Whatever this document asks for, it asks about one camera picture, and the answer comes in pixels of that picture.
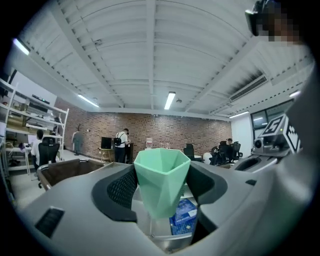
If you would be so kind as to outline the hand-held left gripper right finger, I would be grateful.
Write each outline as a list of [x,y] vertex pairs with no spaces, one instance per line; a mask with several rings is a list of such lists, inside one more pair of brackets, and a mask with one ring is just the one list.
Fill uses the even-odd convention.
[[197,198],[197,226],[181,256],[264,256],[294,230],[310,204],[310,158],[291,155],[250,173],[192,163],[213,186]]

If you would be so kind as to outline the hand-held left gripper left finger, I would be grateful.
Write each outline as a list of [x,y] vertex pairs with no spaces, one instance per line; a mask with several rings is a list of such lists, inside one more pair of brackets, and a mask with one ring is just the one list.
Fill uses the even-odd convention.
[[163,256],[137,224],[136,189],[133,165],[106,166],[59,182],[21,216],[53,255]]

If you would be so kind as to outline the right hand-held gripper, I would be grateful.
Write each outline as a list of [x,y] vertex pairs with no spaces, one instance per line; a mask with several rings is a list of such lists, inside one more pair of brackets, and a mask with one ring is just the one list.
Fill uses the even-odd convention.
[[263,132],[254,140],[251,155],[241,158],[230,169],[257,173],[276,164],[276,157],[296,154],[301,150],[301,140],[288,116],[273,118]]

